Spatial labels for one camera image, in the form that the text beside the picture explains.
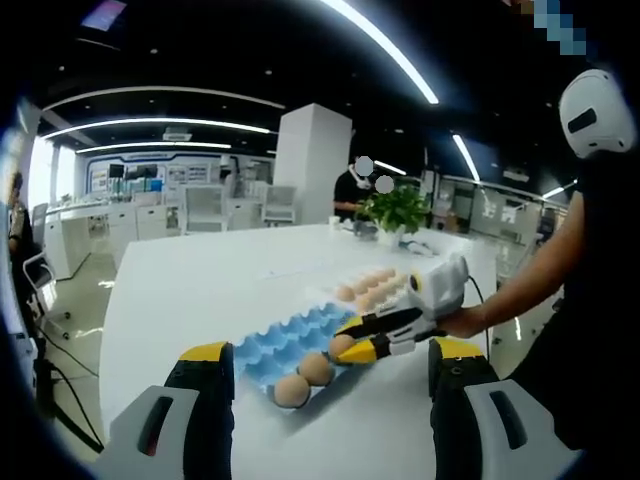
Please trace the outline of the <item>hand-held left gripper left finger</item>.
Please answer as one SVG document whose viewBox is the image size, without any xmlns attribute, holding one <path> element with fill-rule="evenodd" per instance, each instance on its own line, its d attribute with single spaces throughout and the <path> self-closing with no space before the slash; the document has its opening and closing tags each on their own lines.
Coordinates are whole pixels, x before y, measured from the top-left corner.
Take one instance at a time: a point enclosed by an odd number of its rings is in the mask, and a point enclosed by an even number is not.
<svg viewBox="0 0 640 480">
<path fill-rule="evenodd" d="M 229 479 L 235 396 L 233 346 L 183 353 L 111 423 L 97 479 Z"/>
</svg>

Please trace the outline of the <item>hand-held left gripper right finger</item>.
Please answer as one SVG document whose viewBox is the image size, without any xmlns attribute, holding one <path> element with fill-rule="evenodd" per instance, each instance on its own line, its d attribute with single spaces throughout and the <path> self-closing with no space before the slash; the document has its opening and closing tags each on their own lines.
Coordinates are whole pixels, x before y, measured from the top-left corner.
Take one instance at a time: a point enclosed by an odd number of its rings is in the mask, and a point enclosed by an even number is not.
<svg viewBox="0 0 640 480">
<path fill-rule="evenodd" d="M 575 479 L 583 452 L 568 448 L 551 413 L 518 383 L 500 380 L 475 345 L 429 345 L 430 416 L 438 479 Z"/>
</svg>

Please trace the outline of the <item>person's right hand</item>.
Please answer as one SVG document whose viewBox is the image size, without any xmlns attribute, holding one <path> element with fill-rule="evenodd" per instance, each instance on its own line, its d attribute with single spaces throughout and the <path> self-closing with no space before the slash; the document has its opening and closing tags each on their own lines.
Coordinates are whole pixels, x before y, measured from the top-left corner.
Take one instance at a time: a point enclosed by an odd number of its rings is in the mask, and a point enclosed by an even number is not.
<svg viewBox="0 0 640 480">
<path fill-rule="evenodd" d="M 440 319 L 438 327 L 448 335 L 470 339 L 490 326 L 483 304 L 457 311 Z"/>
</svg>

